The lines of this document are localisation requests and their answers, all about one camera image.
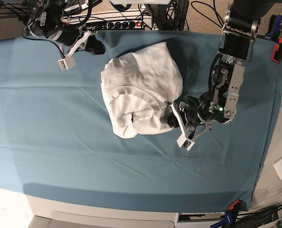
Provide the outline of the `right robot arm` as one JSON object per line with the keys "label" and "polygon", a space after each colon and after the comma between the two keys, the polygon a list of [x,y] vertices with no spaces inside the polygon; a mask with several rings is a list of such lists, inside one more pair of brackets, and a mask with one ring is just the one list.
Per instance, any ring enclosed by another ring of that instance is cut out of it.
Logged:
{"label": "right robot arm", "polygon": [[39,0],[31,11],[30,18],[22,31],[22,37],[34,41],[48,41],[56,46],[61,59],[61,70],[73,68],[76,63],[73,55],[86,51],[92,55],[105,53],[105,46],[97,40],[97,33],[86,28],[93,4],[88,1],[87,13],[83,19],[74,24],[62,20],[66,15],[68,0]]}

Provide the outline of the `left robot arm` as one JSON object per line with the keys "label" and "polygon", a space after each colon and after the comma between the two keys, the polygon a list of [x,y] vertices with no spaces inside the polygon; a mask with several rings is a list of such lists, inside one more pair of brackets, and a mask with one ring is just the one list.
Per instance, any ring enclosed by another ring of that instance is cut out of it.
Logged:
{"label": "left robot arm", "polygon": [[274,0],[235,0],[229,4],[218,53],[212,61],[208,91],[200,98],[188,96],[180,104],[166,102],[172,109],[170,126],[181,130],[179,147],[190,150],[195,139],[213,128],[213,123],[227,124],[236,117],[239,90],[243,84],[244,62],[251,62],[261,18],[275,4]]}

